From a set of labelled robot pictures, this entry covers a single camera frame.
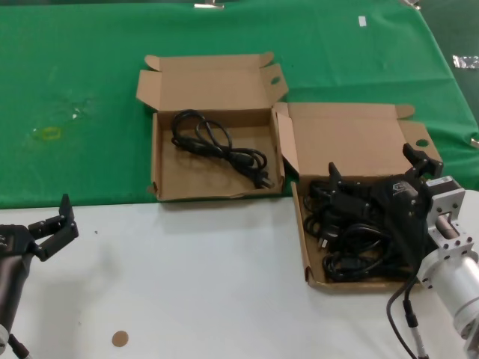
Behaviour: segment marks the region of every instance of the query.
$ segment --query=stain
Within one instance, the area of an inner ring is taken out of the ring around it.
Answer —
[[[52,70],[50,71],[50,74],[48,76],[48,82],[52,82],[53,80],[55,80],[57,76],[57,70],[58,70],[57,66],[52,67]]]
[[[41,138],[44,141],[58,140],[61,137],[60,127],[45,127],[41,131]]]
[[[121,348],[128,343],[128,333],[125,331],[117,331],[112,337],[114,346]]]

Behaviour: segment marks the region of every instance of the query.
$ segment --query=black power cable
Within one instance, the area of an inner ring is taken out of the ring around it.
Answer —
[[[403,259],[387,232],[377,227],[354,223],[329,245],[323,258],[326,275],[336,282],[355,282],[369,277],[405,279]]]
[[[420,258],[422,258],[424,256],[424,253],[425,253],[425,248],[426,248],[426,244],[427,244],[426,238],[427,238],[427,234],[423,233]],[[390,299],[388,300],[388,303],[386,304],[386,315],[388,316],[389,324],[391,324],[391,327],[392,327],[392,330],[393,330],[394,334],[396,334],[397,339],[400,341],[401,345],[404,347],[404,349],[409,354],[411,359],[428,359],[428,356],[427,356],[427,354],[422,353],[423,355],[420,354],[418,357],[416,357],[414,355],[414,353],[412,352],[412,350],[407,346],[403,337],[399,333],[399,331],[396,327],[396,324],[394,323],[394,320],[393,320],[392,314],[391,314],[391,306],[394,303],[394,301],[396,301],[396,299],[398,299],[400,297],[400,295],[404,292],[403,307],[404,307],[404,313],[406,315],[407,324],[411,329],[414,328],[414,329],[417,330],[418,320],[416,319],[416,315],[414,314],[414,311],[412,310],[412,305],[411,305],[411,301],[409,300],[409,295],[411,293],[411,289],[413,288],[414,284],[416,283],[416,277],[418,276],[418,272],[419,272],[420,267],[421,267],[421,262],[415,264],[415,267],[412,270],[412,273],[409,276],[408,280],[401,286],[401,288],[399,288],[396,291],[395,294],[393,294],[390,297]],[[417,343],[417,340],[416,340],[416,344],[418,345],[418,347],[422,347],[422,343]]]
[[[180,133],[179,126],[185,120],[197,120],[196,138]],[[219,143],[213,134],[212,126],[223,132],[228,144]],[[206,131],[208,138],[203,136],[201,130]],[[266,171],[268,165],[266,155],[252,148],[233,148],[230,134],[219,122],[206,119],[202,113],[196,110],[184,110],[174,117],[171,122],[171,131],[173,132],[171,142],[175,146],[198,156],[225,159],[238,173],[248,177],[255,188],[273,187]]]
[[[363,195],[361,189],[348,191],[355,197]],[[318,181],[310,184],[310,195],[303,205],[311,213],[303,222],[305,232],[328,249],[323,258],[327,278],[335,282],[408,278],[407,264],[391,235],[382,228],[383,216],[375,206],[370,205],[368,219],[345,213],[333,204],[329,184]]]

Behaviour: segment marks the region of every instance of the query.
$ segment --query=robotic arm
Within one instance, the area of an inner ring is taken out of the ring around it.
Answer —
[[[42,262],[78,237],[75,216],[68,195],[64,194],[58,215],[30,224],[0,225],[0,355],[10,344],[20,359],[30,358],[26,348],[11,334],[23,284],[30,271],[32,258]],[[40,245],[38,239],[50,236]]]
[[[416,276],[441,298],[453,317],[457,333],[466,340],[468,357],[479,358],[479,256],[472,250],[473,237],[458,221],[465,190],[452,177],[440,177],[442,163],[424,152],[405,144],[403,154],[412,165],[410,170],[366,188],[344,182],[330,163],[329,182],[335,193],[332,204],[365,217],[371,207],[381,211],[385,228],[413,270],[410,284],[395,293],[390,302],[406,291],[404,309],[418,357],[428,358],[409,301],[409,290]],[[432,179],[426,181],[424,175]],[[400,338],[391,318],[390,322],[409,355],[416,358]]]

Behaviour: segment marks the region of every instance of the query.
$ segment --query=white table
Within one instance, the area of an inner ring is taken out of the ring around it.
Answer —
[[[467,211],[463,226],[479,234]],[[30,224],[56,209],[0,211]],[[387,293],[326,294],[303,280],[290,198],[75,208],[80,237],[34,260],[13,333],[35,359],[407,358]],[[433,292],[412,296],[431,359],[464,358]],[[410,332],[400,301],[401,333]],[[119,330],[123,348],[112,345]],[[3,358],[14,359],[10,349]]]

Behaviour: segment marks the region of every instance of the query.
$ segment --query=cable bundle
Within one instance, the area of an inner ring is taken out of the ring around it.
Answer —
[[[335,282],[356,282],[370,277],[407,279],[406,262],[382,225],[381,212],[370,206],[369,218],[341,212],[331,201],[328,184],[313,182],[304,207],[306,233],[327,248],[323,258],[326,276]]]
[[[198,122],[195,127],[196,138],[181,135],[178,129],[183,121],[191,119]],[[223,132],[228,144],[219,143],[213,134],[212,126]],[[201,130],[206,131],[208,138],[203,136]],[[268,165],[266,155],[252,148],[233,148],[233,140],[230,134],[219,122],[207,120],[203,114],[196,110],[184,110],[174,117],[171,123],[171,131],[173,132],[171,142],[175,146],[198,156],[215,157],[228,161],[238,173],[248,177],[255,188],[273,187],[266,171]]]

